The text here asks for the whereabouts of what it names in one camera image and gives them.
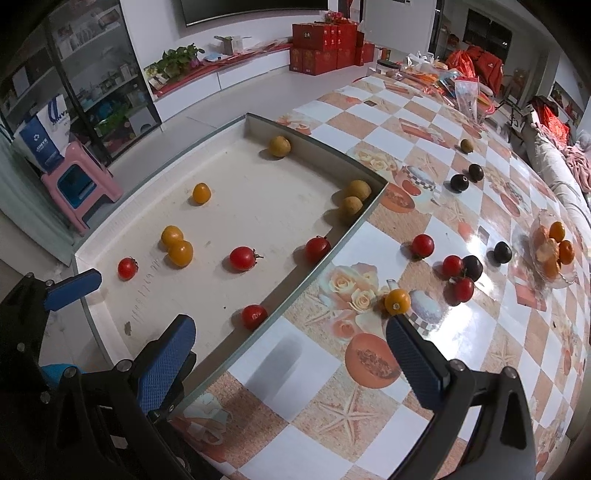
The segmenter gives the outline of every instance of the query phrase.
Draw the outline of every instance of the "wall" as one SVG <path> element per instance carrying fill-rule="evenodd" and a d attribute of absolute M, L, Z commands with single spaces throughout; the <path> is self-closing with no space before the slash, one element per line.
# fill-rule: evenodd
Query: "wall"
<path fill-rule="evenodd" d="M 436 0 L 366 0 L 363 23 L 368 41 L 405 53 L 426 52 L 431 40 Z"/>
<path fill-rule="evenodd" d="M 235 15 L 186 27 L 179 0 L 121 0 L 125 23 L 141 67 L 162 58 L 164 50 L 195 43 L 206 51 L 218 51 L 214 35 L 253 37 L 245 46 L 291 35 L 293 23 L 323 19 L 321 12 L 281 11 Z M 338 10 L 338 0 L 329 0 Z"/>

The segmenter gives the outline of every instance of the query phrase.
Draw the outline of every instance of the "tv screen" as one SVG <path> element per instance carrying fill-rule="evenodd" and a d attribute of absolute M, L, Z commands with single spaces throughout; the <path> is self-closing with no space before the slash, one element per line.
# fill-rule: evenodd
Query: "tv screen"
<path fill-rule="evenodd" d="M 328 0 L 181 0 L 187 26 L 212 18 L 266 10 L 328 10 Z"/>

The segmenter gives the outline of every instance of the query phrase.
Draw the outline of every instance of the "starfish print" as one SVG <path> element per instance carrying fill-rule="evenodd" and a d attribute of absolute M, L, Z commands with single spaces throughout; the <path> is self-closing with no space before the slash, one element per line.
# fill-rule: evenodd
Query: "starfish print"
<path fill-rule="evenodd" d="M 332 430 L 336 430 L 341 428 L 341 426 L 345 429 L 345 435 L 349 439 L 349 443 L 351 445 L 355 444 L 356 440 L 356 430 L 357 430 L 357 422 L 361 420 L 371 419 L 376 417 L 377 413 L 365 412 L 365 411 L 356 411 L 355 408 L 357 407 L 357 398 L 359 397 L 359 386 L 355 385 L 351 395 L 345 402 L 345 405 L 335 407 L 333 404 L 328 404 L 324 402 L 319 402 L 319 407 L 321 410 L 324 410 L 331 415 L 334 415 L 336 418 L 331 421 L 329 424 L 321 427 L 317 433 L 328 433 Z"/>
<path fill-rule="evenodd" d="M 509 340 L 505 338 L 501 343 L 501 348 L 495 352 L 491 352 L 491 357 L 505 365 L 516 365 L 517 357 L 509 352 Z"/>

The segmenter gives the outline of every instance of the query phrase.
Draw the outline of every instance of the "table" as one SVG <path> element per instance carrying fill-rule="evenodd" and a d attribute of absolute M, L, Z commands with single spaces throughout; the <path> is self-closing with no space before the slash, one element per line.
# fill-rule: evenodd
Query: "table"
<path fill-rule="evenodd" d="M 400 286 L 411 295 L 411 321 L 446 358 L 492 372 L 517 368 L 541 478 L 577 404 L 589 338 L 589 264 L 562 205 L 492 132 L 380 74 L 278 122 L 384 176 L 387 195 L 319 279 L 173 424 L 232 480 L 387 478 L 431 418 L 404 375 L 381 357 L 364 358 L 358 341 L 375 340 L 367 333 L 384 337 L 379 299 Z M 456 148 L 464 138 L 474 153 Z M 446 181 L 470 163 L 482 165 L 484 181 L 451 192 Z M 576 247 L 577 282 L 547 296 L 521 243 L 541 209 L 563 220 Z M 404 245 L 420 233 L 433 237 L 435 252 L 412 261 Z M 497 268 L 486 252 L 500 240 L 514 258 Z M 446 301 L 446 282 L 433 268 L 449 254 L 474 254 L 484 265 L 475 295 L 457 306 Z M 386 386 L 371 388 L 367 362 L 381 369 Z M 477 416 L 473 407 L 440 476 L 457 465 Z"/>

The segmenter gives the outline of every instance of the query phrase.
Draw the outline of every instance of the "plastic stool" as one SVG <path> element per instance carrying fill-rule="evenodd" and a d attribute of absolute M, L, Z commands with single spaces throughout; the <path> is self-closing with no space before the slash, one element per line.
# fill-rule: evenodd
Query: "plastic stool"
<path fill-rule="evenodd" d="M 67 146 L 64 160 L 41 181 L 80 233 L 89 229 L 83 218 L 98 201 L 106 196 L 115 203 L 123 195 L 111 173 L 78 140 Z"/>

